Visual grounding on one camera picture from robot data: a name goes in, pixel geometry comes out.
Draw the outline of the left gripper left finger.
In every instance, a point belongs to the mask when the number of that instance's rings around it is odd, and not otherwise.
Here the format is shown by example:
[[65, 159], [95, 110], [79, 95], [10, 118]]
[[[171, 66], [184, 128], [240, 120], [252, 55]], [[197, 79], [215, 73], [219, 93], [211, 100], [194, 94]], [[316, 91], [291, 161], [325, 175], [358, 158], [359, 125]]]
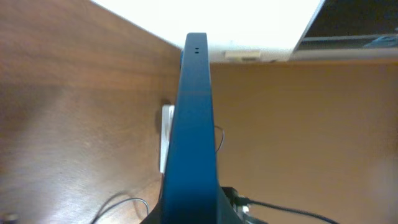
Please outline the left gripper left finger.
[[161, 224], [162, 206], [160, 202], [156, 204], [154, 209], [148, 214], [148, 216], [140, 222], [140, 224]]

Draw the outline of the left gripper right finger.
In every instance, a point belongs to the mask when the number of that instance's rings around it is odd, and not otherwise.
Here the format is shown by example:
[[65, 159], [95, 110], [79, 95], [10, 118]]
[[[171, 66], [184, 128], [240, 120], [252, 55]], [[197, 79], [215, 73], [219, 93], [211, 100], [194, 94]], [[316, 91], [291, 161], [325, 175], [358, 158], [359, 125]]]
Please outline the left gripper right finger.
[[231, 203], [237, 196], [238, 192], [232, 187], [218, 187], [217, 224], [245, 224]]

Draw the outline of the blue Galaxy smartphone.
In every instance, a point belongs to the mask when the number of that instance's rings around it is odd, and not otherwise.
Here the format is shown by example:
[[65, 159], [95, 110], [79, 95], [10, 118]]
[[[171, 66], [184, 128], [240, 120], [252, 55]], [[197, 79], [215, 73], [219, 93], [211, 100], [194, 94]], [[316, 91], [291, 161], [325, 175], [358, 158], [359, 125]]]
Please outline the blue Galaxy smartphone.
[[218, 179], [208, 42], [189, 33], [162, 192], [162, 223], [216, 223]]

